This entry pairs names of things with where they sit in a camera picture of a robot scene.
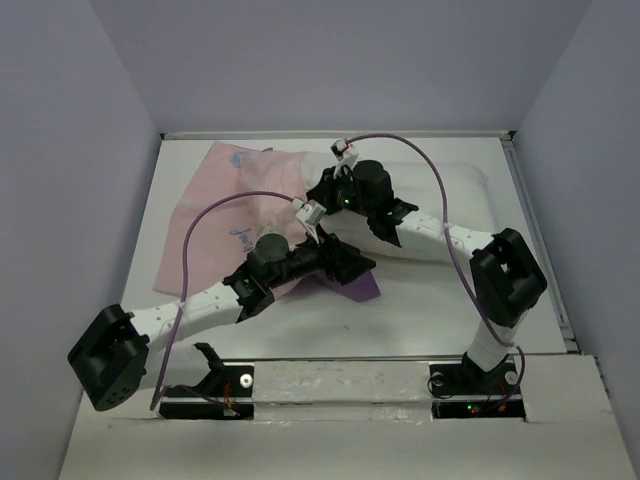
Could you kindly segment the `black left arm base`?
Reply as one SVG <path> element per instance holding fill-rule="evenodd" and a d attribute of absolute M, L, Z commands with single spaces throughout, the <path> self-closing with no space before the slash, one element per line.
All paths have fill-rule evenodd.
<path fill-rule="evenodd" d="M 208 373 L 195 385 L 167 387 L 158 414 L 165 420 L 252 420 L 255 365 L 225 362 L 207 343 L 194 345 L 206 359 Z"/>

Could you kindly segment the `white pillow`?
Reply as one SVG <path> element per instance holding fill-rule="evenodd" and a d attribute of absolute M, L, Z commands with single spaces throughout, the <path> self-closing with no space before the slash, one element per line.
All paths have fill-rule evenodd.
<path fill-rule="evenodd" d="M 335 163 L 329 154 L 309 152 L 301 161 L 301 174 L 306 191 L 320 180 L 322 171 Z M 442 217 L 441 193 L 427 163 L 400 160 L 384 165 L 391 177 L 395 196 L 414 204 L 428 215 Z M 443 180 L 448 203 L 448 219 L 453 224 L 475 231 L 495 233 L 497 223 L 490 205 L 487 179 L 475 166 L 464 162 L 439 163 L 436 168 Z M 363 252 L 388 257 L 420 261 L 447 261 L 449 254 L 442 247 L 429 246 L 421 252 L 415 248 L 400 248 L 376 238 L 366 220 L 352 212 L 339 212 L 323 219 L 325 229 L 340 240 Z"/>

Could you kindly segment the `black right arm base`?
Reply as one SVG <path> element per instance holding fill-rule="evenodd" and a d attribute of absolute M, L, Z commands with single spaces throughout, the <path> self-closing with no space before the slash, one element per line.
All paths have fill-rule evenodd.
<path fill-rule="evenodd" d="M 509 355 L 488 372 L 466 355 L 458 362 L 430 364 L 426 387 L 433 399 L 432 416 L 436 420 L 524 420 L 521 380 Z"/>

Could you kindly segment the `pink printed pillowcase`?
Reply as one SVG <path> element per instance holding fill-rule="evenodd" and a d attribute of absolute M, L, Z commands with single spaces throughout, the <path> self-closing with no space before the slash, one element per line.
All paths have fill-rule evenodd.
<path fill-rule="evenodd" d="M 335 164 L 330 153 L 255 150 L 213 143 L 173 208 L 153 290 L 180 295 L 184 238 L 206 207 L 252 191 L 305 199 L 306 192 L 319 182 L 322 171 Z M 267 233 L 285 236 L 290 245 L 305 240 L 305 230 L 288 201 L 250 196 L 213 209 L 199 221 L 190 237 L 188 293 L 199 293 L 232 273 Z"/>

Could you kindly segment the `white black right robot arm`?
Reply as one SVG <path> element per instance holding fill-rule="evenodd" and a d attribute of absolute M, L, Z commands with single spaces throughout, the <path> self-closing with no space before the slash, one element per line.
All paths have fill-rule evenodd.
<path fill-rule="evenodd" d="M 434 217 L 398 198 L 390 174 L 375 160 L 326 168 L 305 199 L 293 203 L 298 222 L 315 235 L 323 217 L 348 211 L 364 218 L 371 234 L 399 249 L 444 255 L 462 274 L 461 283 L 481 323 L 463 356 L 462 384 L 482 392 L 497 378 L 496 368 L 514 347 L 522 318 L 547 289 L 547 280 L 522 235 L 471 230 Z"/>

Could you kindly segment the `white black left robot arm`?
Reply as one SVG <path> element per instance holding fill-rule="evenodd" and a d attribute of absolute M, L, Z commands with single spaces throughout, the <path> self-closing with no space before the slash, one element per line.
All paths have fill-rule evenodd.
<path fill-rule="evenodd" d="M 68 354 L 68 362 L 98 412 L 128 400 L 147 374 L 151 354 L 219 326 L 255 317 L 275 301 L 275 289 L 311 274 L 348 285 L 376 263 L 334 234 L 290 246 L 279 234 L 262 236 L 229 276 L 201 292 L 147 309 L 119 304 L 99 311 Z"/>

